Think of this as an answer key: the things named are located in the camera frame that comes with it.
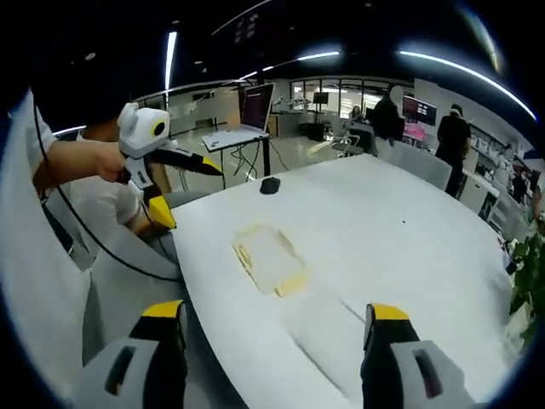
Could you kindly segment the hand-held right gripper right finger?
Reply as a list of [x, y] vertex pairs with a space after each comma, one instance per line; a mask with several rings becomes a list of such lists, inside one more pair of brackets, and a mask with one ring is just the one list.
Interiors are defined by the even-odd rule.
[[394, 306], [366, 307], [360, 376], [364, 408], [475, 407], [462, 369]]

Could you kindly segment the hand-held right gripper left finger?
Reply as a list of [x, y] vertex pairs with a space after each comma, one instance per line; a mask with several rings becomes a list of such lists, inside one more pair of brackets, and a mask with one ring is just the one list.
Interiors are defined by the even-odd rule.
[[76, 408], [182, 408], [186, 389], [183, 301], [146, 309], [127, 337], [108, 343], [83, 369]]

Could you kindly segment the person's left hand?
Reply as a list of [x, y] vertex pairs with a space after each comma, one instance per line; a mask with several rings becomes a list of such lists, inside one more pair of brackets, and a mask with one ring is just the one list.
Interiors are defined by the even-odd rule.
[[103, 143], [97, 147], [96, 172], [105, 181], [128, 182], [125, 157], [116, 144]]

